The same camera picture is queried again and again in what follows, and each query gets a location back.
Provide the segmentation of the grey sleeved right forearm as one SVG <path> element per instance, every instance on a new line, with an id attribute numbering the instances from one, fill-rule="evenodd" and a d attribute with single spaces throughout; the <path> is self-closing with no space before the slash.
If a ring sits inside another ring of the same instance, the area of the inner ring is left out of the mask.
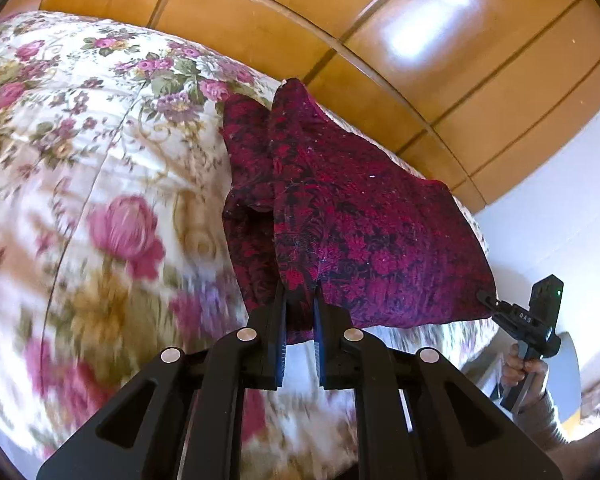
<path id="1" fill-rule="evenodd" d="M 582 441 L 569 441 L 562 431 L 558 411 L 548 391 L 514 416 L 515 424 L 545 453 L 584 450 Z"/>

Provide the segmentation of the person's right hand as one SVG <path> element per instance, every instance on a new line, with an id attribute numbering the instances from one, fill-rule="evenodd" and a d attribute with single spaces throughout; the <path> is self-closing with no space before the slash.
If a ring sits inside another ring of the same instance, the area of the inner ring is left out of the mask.
<path id="1" fill-rule="evenodd" d="M 520 402 L 521 410 L 530 408 L 544 398 L 549 370 L 547 362 L 543 360 L 521 359 L 518 344 L 513 344 L 504 358 L 501 384 L 507 388 L 514 388 L 526 378 L 531 378 L 527 393 Z"/>

